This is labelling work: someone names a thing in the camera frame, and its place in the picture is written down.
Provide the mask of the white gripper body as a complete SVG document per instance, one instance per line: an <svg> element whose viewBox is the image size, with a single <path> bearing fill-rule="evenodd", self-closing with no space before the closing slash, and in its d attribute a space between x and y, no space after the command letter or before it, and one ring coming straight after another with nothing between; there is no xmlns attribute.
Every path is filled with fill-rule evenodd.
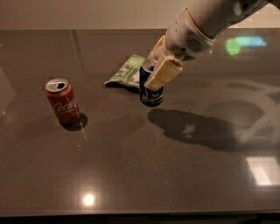
<svg viewBox="0 0 280 224"><path fill-rule="evenodd" d="M188 9L175 19L165 33L165 45L168 51L185 60L197 59L213 44L214 39L200 30Z"/></svg>

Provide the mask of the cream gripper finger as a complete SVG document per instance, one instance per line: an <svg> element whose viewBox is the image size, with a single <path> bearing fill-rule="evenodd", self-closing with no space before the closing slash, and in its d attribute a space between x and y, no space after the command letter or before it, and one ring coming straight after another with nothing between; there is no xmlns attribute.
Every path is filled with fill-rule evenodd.
<svg viewBox="0 0 280 224"><path fill-rule="evenodd" d="M159 90L166 83L182 72L183 63L172 55L160 57L154 71L149 76L144 86L151 90Z"/></svg>
<svg viewBox="0 0 280 224"><path fill-rule="evenodd" d="M148 55L149 59L162 60L165 57L165 35L163 35L154 45Z"/></svg>

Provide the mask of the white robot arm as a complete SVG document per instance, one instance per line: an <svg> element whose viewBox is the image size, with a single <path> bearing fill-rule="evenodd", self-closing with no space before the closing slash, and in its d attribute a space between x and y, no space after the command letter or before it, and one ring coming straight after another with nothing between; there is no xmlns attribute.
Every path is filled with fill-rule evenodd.
<svg viewBox="0 0 280 224"><path fill-rule="evenodd" d="M150 52L149 57L157 64L143 85L150 90L160 89L182 72L185 60L197 59L228 27L268 3L268 0L189 0Z"/></svg>

